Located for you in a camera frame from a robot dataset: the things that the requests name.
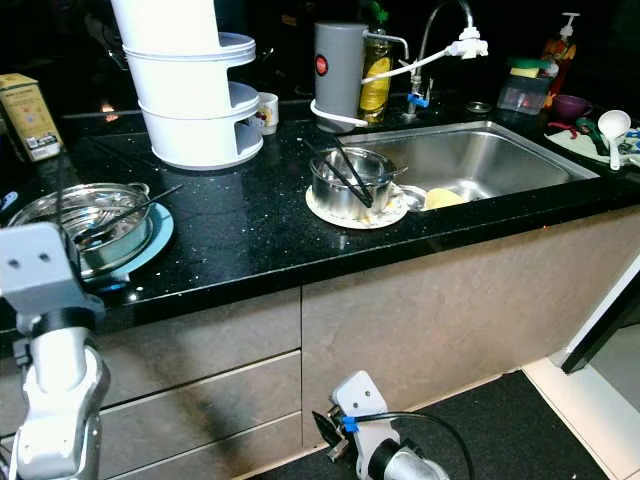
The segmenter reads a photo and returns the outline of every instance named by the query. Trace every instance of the white cup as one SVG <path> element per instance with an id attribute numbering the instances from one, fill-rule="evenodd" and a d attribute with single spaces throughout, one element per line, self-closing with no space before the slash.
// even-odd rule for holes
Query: white cup
<path id="1" fill-rule="evenodd" d="M 273 93 L 259 92 L 260 103 L 258 111 L 248 119 L 249 125 L 253 125 L 262 135 L 276 133 L 278 128 L 278 96 Z"/>

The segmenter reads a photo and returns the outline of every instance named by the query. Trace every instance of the sponge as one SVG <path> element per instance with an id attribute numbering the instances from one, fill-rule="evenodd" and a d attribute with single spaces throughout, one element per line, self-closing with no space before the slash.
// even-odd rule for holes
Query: sponge
<path id="1" fill-rule="evenodd" d="M 427 207 L 428 210 L 459 205 L 461 203 L 465 203 L 464 198 L 446 188 L 432 188 L 427 192 L 425 198 L 425 207 Z"/>

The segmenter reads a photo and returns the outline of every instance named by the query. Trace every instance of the metal bowl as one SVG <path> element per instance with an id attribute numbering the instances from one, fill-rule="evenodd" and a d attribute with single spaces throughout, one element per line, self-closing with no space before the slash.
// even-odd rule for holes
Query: metal bowl
<path id="1" fill-rule="evenodd" d="M 381 213 L 389 202 L 391 180 L 400 171 L 380 153 L 359 147 L 346 147 L 344 151 L 371 194 L 371 207 L 367 208 L 319 158 L 309 162 L 313 173 L 311 189 L 316 205 L 335 217 L 355 220 Z M 359 188 L 356 178 L 339 151 L 327 152 L 325 159 L 338 169 L 349 183 Z"/>
<path id="2" fill-rule="evenodd" d="M 90 183 L 62 191 L 61 224 L 74 238 L 89 227 L 104 224 L 129 208 L 149 200 L 144 183 Z M 28 204 L 9 221 L 9 226 L 35 222 L 56 222 L 56 193 Z M 106 273 L 125 264 L 149 242 L 153 225 L 150 207 L 122 219 L 99 240 L 79 244 L 80 268 L 84 278 Z"/>

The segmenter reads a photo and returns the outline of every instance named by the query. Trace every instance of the yellow box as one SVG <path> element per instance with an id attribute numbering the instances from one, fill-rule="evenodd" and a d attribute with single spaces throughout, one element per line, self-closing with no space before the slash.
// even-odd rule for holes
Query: yellow box
<path id="1" fill-rule="evenodd" d="M 60 153 L 62 139 L 44 103 L 38 81 L 19 73 L 0 75 L 0 104 L 31 161 Z"/>

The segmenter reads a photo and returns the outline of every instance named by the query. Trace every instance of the stainless steel sink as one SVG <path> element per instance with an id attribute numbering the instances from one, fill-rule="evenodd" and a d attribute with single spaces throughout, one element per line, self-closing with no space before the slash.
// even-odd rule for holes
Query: stainless steel sink
<path id="1" fill-rule="evenodd" d="M 595 173 L 493 122 L 342 137 L 407 165 L 395 182 L 447 188 L 466 201 L 595 178 Z"/>

